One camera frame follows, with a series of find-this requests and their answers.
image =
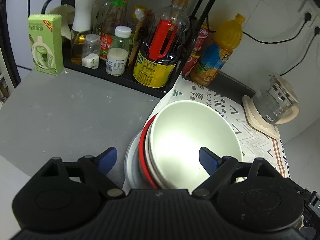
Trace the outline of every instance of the spice rack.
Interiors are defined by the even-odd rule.
[[[45,4],[42,7],[41,13],[45,12],[46,7],[50,1],[52,1],[52,0],[47,0],[45,2]],[[179,74],[180,74],[183,66],[187,62],[187,60],[192,52],[192,49],[196,43],[196,38],[197,38],[198,32],[200,31],[201,25],[203,24],[204,20],[208,16],[208,13],[209,13],[212,5],[214,4],[215,0],[208,0],[208,3],[205,6],[204,11],[202,12],[201,16],[197,20],[196,13],[197,13],[200,5],[202,4],[202,2],[203,2],[203,0],[198,0],[192,14],[189,16],[190,35],[189,35],[187,42],[186,42],[187,45],[185,46],[185,53],[180,58],[181,62],[179,64],[179,66],[176,66],[174,68],[171,76],[169,77],[167,84],[162,88],[150,88],[150,87],[147,87],[147,86],[142,85],[139,82],[137,82],[132,74],[133,65],[127,67],[124,74],[122,74],[121,76],[112,76],[112,75],[109,75],[106,73],[105,62],[100,62],[99,67],[97,69],[90,69],[87,67],[83,67],[81,65],[73,64],[70,60],[70,46],[68,44],[64,44],[63,50],[62,50],[63,51],[64,66],[66,68],[76,70],[76,71],[88,74],[90,76],[101,78],[101,79],[104,79],[104,80],[107,80],[107,81],[110,81],[110,82],[113,82],[113,83],[116,83],[116,84],[119,84],[119,85],[122,85],[125,87],[129,87],[131,89],[138,90],[140,92],[158,97],[158,98],[162,98],[166,94],[166,92],[168,92],[174,86],[177,78],[179,77]]]

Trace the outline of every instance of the wall outlet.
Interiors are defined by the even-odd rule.
[[[311,3],[308,0],[303,1],[298,12],[303,16],[303,19],[307,12],[311,13],[311,20],[306,23],[309,27],[313,24],[313,21],[317,16],[316,10],[312,7]]]

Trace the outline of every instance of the yellow label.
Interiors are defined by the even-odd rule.
[[[134,78],[141,84],[152,87],[163,87],[171,74],[174,65],[161,65],[147,60],[145,57],[138,53],[136,64],[133,69]]]

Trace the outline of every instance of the red can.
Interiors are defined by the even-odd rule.
[[[190,74],[192,68],[198,62],[199,58],[200,58],[200,54],[196,54],[194,52],[191,53],[191,55],[189,56],[187,62],[185,63],[182,69],[182,76],[186,77]]]
[[[209,31],[208,31],[207,25],[202,24],[197,36],[196,44],[193,48],[193,52],[196,52],[196,53],[200,52],[204,44],[204,41],[208,37],[208,35],[209,35]]]

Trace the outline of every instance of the matcha milk carton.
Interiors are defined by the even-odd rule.
[[[61,15],[31,14],[28,26],[35,69],[58,75],[63,69]]]

